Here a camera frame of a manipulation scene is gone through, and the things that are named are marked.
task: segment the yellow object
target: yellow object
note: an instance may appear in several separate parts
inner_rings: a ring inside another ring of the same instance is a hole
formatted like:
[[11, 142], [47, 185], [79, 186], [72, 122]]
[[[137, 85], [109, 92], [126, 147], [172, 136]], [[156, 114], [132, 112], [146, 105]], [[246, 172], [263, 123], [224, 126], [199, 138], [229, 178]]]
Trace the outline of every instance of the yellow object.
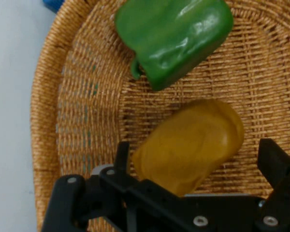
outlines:
[[243, 123], [228, 104], [198, 100], [160, 124], [132, 161], [141, 179], [182, 196], [233, 156], [243, 140]]

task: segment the white table surface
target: white table surface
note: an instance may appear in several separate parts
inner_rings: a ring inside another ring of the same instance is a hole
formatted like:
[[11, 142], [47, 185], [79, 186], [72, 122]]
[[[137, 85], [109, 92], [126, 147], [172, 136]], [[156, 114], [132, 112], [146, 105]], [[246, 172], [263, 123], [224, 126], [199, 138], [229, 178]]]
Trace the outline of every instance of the white table surface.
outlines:
[[0, 232], [36, 231], [30, 94], [54, 17], [42, 0], [0, 0]]

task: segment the metal bolt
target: metal bolt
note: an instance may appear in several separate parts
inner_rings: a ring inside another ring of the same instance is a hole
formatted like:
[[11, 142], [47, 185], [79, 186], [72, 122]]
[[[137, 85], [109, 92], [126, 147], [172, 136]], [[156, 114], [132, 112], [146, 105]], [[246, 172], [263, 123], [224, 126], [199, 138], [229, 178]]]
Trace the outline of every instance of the metal bolt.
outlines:
[[258, 206], [259, 206], [260, 208], [262, 208], [262, 207], [264, 206], [264, 204], [265, 204], [265, 200], [261, 200], [261, 201], [259, 201]]
[[197, 227], [204, 227], [208, 225], [208, 220], [204, 216], [197, 216], [194, 218], [193, 224], [195, 224]]
[[114, 175], [115, 174], [115, 171], [113, 169], [110, 169], [106, 172], [106, 174], [108, 175]]
[[270, 227], [278, 226], [278, 220], [272, 216], [266, 216], [263, 218], [263, 223]]
[[68, 179], [68, 183], [69, 184], [72, 184], [72, 183], [75, 183], [76, 182], [76, 178], [75, 177], [71, 177]]

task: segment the robotic arm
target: robotic arm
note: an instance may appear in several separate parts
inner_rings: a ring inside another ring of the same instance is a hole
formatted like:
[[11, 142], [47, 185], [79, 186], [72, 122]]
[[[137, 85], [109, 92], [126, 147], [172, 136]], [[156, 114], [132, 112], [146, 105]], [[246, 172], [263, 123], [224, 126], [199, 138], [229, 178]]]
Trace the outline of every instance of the robotic arm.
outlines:
[[274, 188], [268, 199], [250, 195], [178, 198], [128, 174], [129, 143], [120, 143], [114, 167], [85, 180], [61, 177], [54, 186], [42, 232], [86, 232], [104, 217], [120, 232], [290, 232], [290, 157], [261, 139], [258, 168]]

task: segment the wicker basket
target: wicker basket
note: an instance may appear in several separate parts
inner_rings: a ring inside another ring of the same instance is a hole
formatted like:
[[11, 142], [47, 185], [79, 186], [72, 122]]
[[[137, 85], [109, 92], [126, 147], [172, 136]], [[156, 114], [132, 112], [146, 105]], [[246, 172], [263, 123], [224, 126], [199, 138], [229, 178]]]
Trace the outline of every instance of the wicker basket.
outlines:
[[[226, 101], [244, 122], [245, 142], [197, 190], [267, 196], [257, 170], [260, 138], [290, 154], [290, 0], [229, 0], [235, 25], [207, 61], [170, 88], [152, 92], [132, 80], [133, 53], [121, 42], [114, 14], [124, 0], [67, 0], [45, 40], [34, 77], [31, 133], [38, 229], [54, 181], [88, 177], [112, 163], [119, 141], [131, 150], [185, 102]], [[92, 231], [111, 228], [103, 220]]]

